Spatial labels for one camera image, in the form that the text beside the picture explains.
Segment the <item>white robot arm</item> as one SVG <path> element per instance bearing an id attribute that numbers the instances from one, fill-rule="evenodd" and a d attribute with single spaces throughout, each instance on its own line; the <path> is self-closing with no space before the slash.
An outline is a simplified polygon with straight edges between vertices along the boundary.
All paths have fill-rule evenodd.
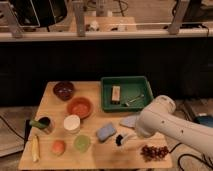
<path id="1" fill-rule="evenodd" d="M 170 97 L 157 96 L 136 119 L 136 134 L 148 138 L 160 132 L 213 158 L 213 128 L 175 117 L 175 109 Z"/>

